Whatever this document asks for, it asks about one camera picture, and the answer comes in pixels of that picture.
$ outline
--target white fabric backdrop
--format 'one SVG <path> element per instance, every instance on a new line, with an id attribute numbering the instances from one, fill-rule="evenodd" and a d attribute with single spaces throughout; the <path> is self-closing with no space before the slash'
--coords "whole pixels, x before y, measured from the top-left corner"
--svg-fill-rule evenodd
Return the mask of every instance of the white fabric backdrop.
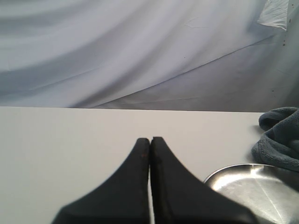
<path id="1" fill-rule="evenodd" d="M 299 2 L 268 1 L 288 4 L 278 19 L 277 7 L 271 17 L 265 3 L 1 1 L 0 105 L 223 111 L 293 105 Z"/>

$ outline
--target blue-gray towel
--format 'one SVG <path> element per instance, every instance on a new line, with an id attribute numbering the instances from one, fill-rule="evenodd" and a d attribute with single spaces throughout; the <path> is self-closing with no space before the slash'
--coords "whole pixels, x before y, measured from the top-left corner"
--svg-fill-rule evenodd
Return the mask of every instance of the blue-gray towel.
<path id="1" fill-rule="evenodd" d="M 299 108 L 271 110 L 259 124 L 266 132 L 252 148 L 255 161 L 299 171 Z"/>

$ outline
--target white table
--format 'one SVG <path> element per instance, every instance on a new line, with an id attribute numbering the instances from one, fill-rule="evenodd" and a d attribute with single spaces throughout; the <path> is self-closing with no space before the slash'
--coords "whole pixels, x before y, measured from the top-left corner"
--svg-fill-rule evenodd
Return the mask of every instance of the white table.
<path id="1" fill-rule="evenodd" d="M 103 183 L 139 137 L 164 137 L 201 180 L 252 162 L 260 115 L 0 107 L 0 223 L 49 224 Z"/>

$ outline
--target stainless steel plate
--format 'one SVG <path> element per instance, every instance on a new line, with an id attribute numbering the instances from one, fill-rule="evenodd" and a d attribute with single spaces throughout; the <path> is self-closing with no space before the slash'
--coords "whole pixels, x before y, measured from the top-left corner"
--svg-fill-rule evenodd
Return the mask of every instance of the stainless steel plate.
<path id="1" fill-rule="evenodd" d="M 260 223 L 299 224 L 299 173 L 242 164 L 216 171 L 205 183 L 251 209 Z"/>

